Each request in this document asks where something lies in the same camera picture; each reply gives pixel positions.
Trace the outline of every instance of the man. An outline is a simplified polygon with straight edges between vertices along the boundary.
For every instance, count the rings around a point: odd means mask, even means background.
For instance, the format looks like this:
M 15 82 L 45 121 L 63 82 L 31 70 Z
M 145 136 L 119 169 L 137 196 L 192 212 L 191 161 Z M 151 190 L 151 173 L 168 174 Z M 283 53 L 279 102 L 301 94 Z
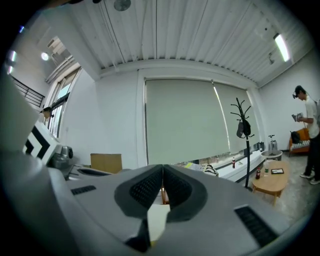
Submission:
M 317 124 L 317 104 L 310 98 L 301 85 L 298 85 L 294 92 L 295 98 L 305 101 L 306 117 L 299 117 L 297 121 L 307 123 L 310 137 L 307 165 L 305 172 L 300 174 L 300 177 L 307 179 L 313 178 L 310 181 L 312 185 L 320 184 L 320 128 Z

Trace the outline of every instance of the orange chair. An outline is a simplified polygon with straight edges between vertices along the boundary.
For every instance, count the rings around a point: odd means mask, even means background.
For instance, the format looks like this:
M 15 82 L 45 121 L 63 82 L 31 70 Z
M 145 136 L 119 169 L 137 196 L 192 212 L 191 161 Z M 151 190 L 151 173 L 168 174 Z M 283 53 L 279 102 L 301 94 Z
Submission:
M 292 139 L 289 141 L 289 157 L 291 153 L 305 153 L 309 151 L 310 137 L 309 131 L 307 128 L 303 128 L 301 130 L 296 131 L 300 135 L 299 144 L 293 144 Z

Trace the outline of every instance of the gray floor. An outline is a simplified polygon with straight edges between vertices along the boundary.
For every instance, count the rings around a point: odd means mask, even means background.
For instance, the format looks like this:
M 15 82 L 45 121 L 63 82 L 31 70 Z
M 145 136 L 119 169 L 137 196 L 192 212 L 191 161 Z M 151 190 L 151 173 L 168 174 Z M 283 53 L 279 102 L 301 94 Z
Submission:
M 290 175 L 288 184 L 281 197 L 277 199 L 274 208 L 287 216 L 289 223 L 292 225 L 303 216 L 313 212 L 319 200 L 320 184 L 311 185 L 307 179 L 299 177 L 307 164 L 306 155 L 296 154 L 289 157 L 287 153 L 284 153 L 282 160 L 290 164 Z M 256 173 L 250 175 L 249 186 L 252 186 L 255 175 Z M 255 195 L 272 205 L 273 196 L 261 192 L 256 192 Z

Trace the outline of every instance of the wooden table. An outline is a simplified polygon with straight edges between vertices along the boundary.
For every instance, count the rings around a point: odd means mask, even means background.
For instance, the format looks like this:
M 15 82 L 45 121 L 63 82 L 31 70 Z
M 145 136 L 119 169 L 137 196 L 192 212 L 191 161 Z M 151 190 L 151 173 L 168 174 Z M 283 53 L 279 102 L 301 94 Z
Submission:
M 283 174 L 271 174 L 272 169 L 283 169 Z M 281 196 L 282 190 L 286 187 L 289 178 L 289 164 L 285 161 L 270 161 L 269 172 L 265 173 L 262 168 L 260 179 L 254 179 L 253 193 L 260 191 L 268 195 L 274 196 L 273 206 L 276 205 L 277 197 Z

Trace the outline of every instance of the roller blind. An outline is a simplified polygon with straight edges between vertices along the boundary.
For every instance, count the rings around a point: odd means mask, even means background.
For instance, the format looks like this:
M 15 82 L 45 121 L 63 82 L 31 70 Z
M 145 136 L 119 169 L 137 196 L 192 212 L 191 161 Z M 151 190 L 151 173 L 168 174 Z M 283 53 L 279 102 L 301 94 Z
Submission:
M 251 106 L 248 94 L 246 90 L 235 88 L 225 84 L 214 83 L 214 87 L 218 93 L 222 109 L 224 112 L 225 122 L 228 130 L 229 141 L 230 141 L 230 152 L 232 154 L 237 153 L 241 150 L 247 148 L 246 140 L 244 138 L 239 138 L 237 136 L 238 124 L 240 119 L 238 115 L 231 114 L 237 113 L 239 114 L 239 110 L 236 106 L 231 106 L 231 104 L 237 104 L 237 99 L 241 103 L 243 100 L 245 102 L 242 104 L 243 113 L 247 110 L 249 106 Z M 254 110 L 251 107 L 246 113 L 246 117 L 249 116 L 247 121 L 251 126 L 251 135 L 254 134 L 253 137 L 249 138 L 250 145 L 256 144 L 259 142 L 259 130 L 257 125 L 257 120 L 254 114 Z
M 147 80 L 148 163 L 175 164 L 229 151 L 221 107 L 212 83 Z

